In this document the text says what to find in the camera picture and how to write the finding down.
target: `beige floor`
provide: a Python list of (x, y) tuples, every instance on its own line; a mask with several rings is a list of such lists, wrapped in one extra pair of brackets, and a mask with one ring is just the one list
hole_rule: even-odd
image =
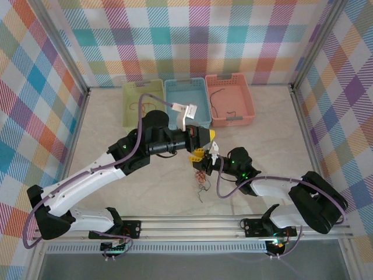
[[(266, 174), (301, 176), (311, 170), (289, 92), (285, 86), (253, 86), (251, 93), (256, 118), (249, 126), (216, 129), (220, 153), (226, 155), (243, 146), (253, 158), (253, 166)], [(107, 147), (125, 136), (122, 128), (120, 89), (93, 89), (74, 154), (71, 174), (93, 162)], [(271, 197), (250, 197), (236, 193), (231, 198), (216, 195), (217, 174), (209, 177), (208, 192), (201, 203), (194, 170), (188, 153), (172, 159), (152, 157), (150, 165), (113, 182), (81, 200), (89, 209), (115, 207), (121, 215), (207, 215), (262, 214), (274, 203), (289, 203)], [(233, 183), (223, 181), (221, 192)]]

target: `green basket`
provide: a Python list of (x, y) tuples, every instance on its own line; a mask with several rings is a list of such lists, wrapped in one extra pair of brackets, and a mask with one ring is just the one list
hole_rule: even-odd
[[(123, 85), (123, 127), (127, 133), (138, 127), (139, 98), (143, 93), (150, 93), (162, 100), (166, 99), (161, 79), (125, 83)], [(166, 112), (166, 105), (149, 96), (145, 96), (142, 116), (144, 117), (147, 112), (153, 110)]]

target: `purple cable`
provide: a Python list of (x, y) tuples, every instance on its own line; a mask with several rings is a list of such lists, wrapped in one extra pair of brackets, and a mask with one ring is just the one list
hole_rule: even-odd
[[(96, 230), (92, 230), (92, 232), (94, 232), (94, 233), (96, 233), (96, 234), (98, 234), (100, 236), (107, 236), (107, 237), (113, 237), (113, 238), (128, 239), (129, 241), (131, 241), (131, 245), (126, 250), (124, 250), (123, 253), (117, 255), (115, 258), (121, 258), (121, 257), (123, 257), (132, 248), (132, 246), (133, 246), (133, 239), (130, 238), (129, 236), (108, 234), (108, 233), (98, 232)], [(106, 252), (107, 252), (107, 249), (104, 250), (104, 257), (106, 259), (108, 259), (108, 256), (106, 255)]]
[(250, 178), (250, 179), (247, 179), (245, 181), (243, 181), (239, 186), (237, 186), (234, 190), (232, 190), (229, 194), (227, 195), (221, 195), (220, 194), (220, 177), (221, 177), (221, 174), (223, 173), (223, 167), (224, 167), (224, 159), (222, 156), (219, 156), (220, 160), (221, 160), (221, 163), (220, 163), (220, 169), (219, 169), (219, 176), (217, 178), (217, 184), (216, 184), (216, 193), (217, 193), (217, 196), (219, 198), (228, 198), (230, 196), (232, 196), (236, 191), (238, 191), (244, 184), (246, 183), (249, 183), (249, 182), (252, 182), (252, 181), (257, 181), (257, 180), (277, 180), (277, 181), (286, 181), (286, 182), (289, 182), (289, 181), (292, 181), (292, 182), (296, 182), (296, 183), (299, 183), (299, 184), (303, 184), (307, 187), (310, 187), (310, 188), (313, 188), (315, 191), (317, 191), (319, 194), (323, 195), (324, 197), (326, 197), (328, 200), (331, 201), (332, 204), (335, 205), (335, 207), (340, 211), (341, 215), (342, 215), (342, 220), (338, 223), (336, 223), (336, 225), (340, 225), (341, 223), (343, 223), (344, 221), (347, 220), (347, 215), (346, 215), (346, 212), (343, 210), (343, 208), (339, 205), (339, 203), (334, 199), (332, 198), (329, 194), (327, 194), (326, 192), (324, 192), (323, 190), (321, 190), (320, 188), (316, 187), (315, 185), (312, 185), (311, 183), (309, 182), (306, 182), (306, 181), (302, 181), (302, 180), (298, 180), (298, 179), (292, 179), (292, 178), (285, 178), (285, 177), (276, 177), (276, 176), (260, 176), (260, 177), (254, 177), (254, 178)]
[[(136, 144), (135, 146), (133, 147), (132, 151), (126, 156), (124, 157), (123, 159), (120, 159), (116, 162), (113, 162), (113, 163), (109, 163), (107, 165), (104, 165), (104, 166), (101, 166), (101, 167), (97, 167), (97, 168), (94, 168), (92, 169), (93, 172), (97, 172), (97, 171), (100, 171), (100, 170), (104, 170), (104, 169), (107, 169), (107, 168), (111, 168), (115, 165), (118, 165), (120, 163), (123, 163), (125, 162), (126, 160), (128, 160), (131, 156), (133, 156), (135, 154), (135, 152), (137, 151), (137, 149), (139, 148), (140, 146), (140, 141), (141, 141), (141, 133), (142, 133), (142, 100), (145, 96), (149, 96), (167, 106), (170, 106), (172, 107), (173, 105), (169, 102), (166, 102), (150, 93), (144, 93), (140, 96), (140, 99), (139, 99), (139, 108), (138, 108), (138, 112), (139, 112), (139, 123), (138, 123), (138, 137), (136, 139)], [(35, 205), (35, 207), (31, 210), (31, 212), (29, 213), (29, 215), (27, 216), (27, 219), (26, 219), (26, 222), (24, 223), (24, 227), (23, 227), (23, 230), (22, 230), (22, 242), (23, 242), (23, 245), (26, 249), (31, 249), (33, 247), (36, 246), (37, 243), (40, 242), (40, 240), (42, 239), (41, 237), (39, 237), (33, 244), (29, 245), (27, 243), (27, 230), (29, 229), (29, 224), (31, 222), (31, 219), (32, 217), (34, 216), (36, 210), (39, 209), (39, 207), (42, 206), (42, 204), (44, 204), (49, 198), (50, 196), (49, 195), (54, 195), (56, 193), (58, 193), (59, 191), (61, 191), (64, 187), (66, 187), (67, 185), (71, 184), (72, 182), (74, 182), (75, 180), (78, 180), (82, 177), (84, 177), (85, 175), (91, 175), (91, 173), (89, 171), (84, 171), (84, 172), (81, 172), (79, 173), (78, 175), (76, 175), (75, 177), (72, 177), (70, 178), (69, 180), (67, 180), (66, 182), (62, 183), (59, 187), (57, 187), (55, 190), (51, 191), (50, 194), (48, 194), (46, 197), (44, 197), (41, 201), (39, 201), (38, 204)]]

